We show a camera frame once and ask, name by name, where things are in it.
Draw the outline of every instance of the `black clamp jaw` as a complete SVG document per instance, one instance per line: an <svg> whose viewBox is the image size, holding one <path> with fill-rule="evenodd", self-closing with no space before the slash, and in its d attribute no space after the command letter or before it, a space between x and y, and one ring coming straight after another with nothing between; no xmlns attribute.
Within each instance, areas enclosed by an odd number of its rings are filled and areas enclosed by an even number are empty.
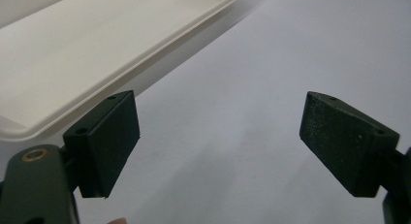
<svg viewBox="0 0 411 224"><path fill-rule="evenodd" d="M110 96L63 135L16 154L0 186L0 223L78 224L73 191L108 197L140 138L133 91Z"/></svg>
<svg viewBox="0 0 411 224"><path fill-rule="evenodd" d="M411 223L411 149L395 150L399 134L346 103L308 92L300 137L354 197L388 194L387 224Z"/></svg>

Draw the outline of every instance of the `screw hole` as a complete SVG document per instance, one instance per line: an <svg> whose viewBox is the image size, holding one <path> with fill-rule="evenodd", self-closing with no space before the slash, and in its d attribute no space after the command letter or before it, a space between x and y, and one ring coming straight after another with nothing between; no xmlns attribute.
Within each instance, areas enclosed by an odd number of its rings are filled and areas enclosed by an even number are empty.
<svg viewBox="0 0 411 224"><path fill-rule="evenodd" d="M43 217L35 217L30 219L29 221L26 221L25 224L45 224L46 221Z"/></svg>
<svg viewBox="0 0 411 224"><path fill-rule="evenodd" d="M81 128L76 131L76 134L82 135L85 134L85 132L87 132L87 128Z"/></svg>
<svg viewBox="0 0 411 224"><path fill-rule="evenodd" d="M33 149L27 153L25 153L21 160L23 160L24 162L33 162L39 159L42 159L46 156L47 154L47 149L45 148L37 148L37 149Z"/></svg>

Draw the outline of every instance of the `white table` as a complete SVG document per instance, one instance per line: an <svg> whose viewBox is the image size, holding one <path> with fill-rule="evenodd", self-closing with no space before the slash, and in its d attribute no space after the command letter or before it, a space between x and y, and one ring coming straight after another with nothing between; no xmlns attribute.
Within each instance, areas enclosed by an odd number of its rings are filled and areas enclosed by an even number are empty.
<svg viewBox="0 0 411 224"><path fill-rule="evenodd" d="M300 140L300 119L306 92L323 92L411 145L410 1L239 0L149 65L150 82L119 89L144 86L142 138L108 199L76 192L82 223L384 223L386 192L352 198ZM1 143L1 176L63 130Z"/></svg>

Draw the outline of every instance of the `white surface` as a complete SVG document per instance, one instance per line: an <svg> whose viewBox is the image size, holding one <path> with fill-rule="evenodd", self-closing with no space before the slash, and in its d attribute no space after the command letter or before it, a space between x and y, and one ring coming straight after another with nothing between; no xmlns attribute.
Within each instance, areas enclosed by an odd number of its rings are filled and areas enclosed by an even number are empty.
<svg viewBox="0 0 411 224"><path fill-rule="evenodd" d="M232 2L64 0L0 29L0 139L35 137Z"/></svg>
<svg viewBox="0 0 411 224"><path fill-rule="evenodd" d="M0 28L61 0L0 0Z"/></svg>
<svg viewBox="0 0 411 224"><path fill-rule="evenodd" d="M300 118L323 92L411 145L410 1L266 0L137 97L142 138L108 199L77 193L82 223L383 223L383 189L352 198Z"/></svg>

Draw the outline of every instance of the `white plastic tray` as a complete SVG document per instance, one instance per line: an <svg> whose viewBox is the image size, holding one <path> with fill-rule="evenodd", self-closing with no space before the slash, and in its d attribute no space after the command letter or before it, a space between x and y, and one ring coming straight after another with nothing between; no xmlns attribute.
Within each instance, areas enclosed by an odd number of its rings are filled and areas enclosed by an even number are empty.
<svg viewBox="0 0 411 224"><path fill-rule="evenodd" d="M31 139L235 0L63 0L0 29L0 140Z"/></svg>

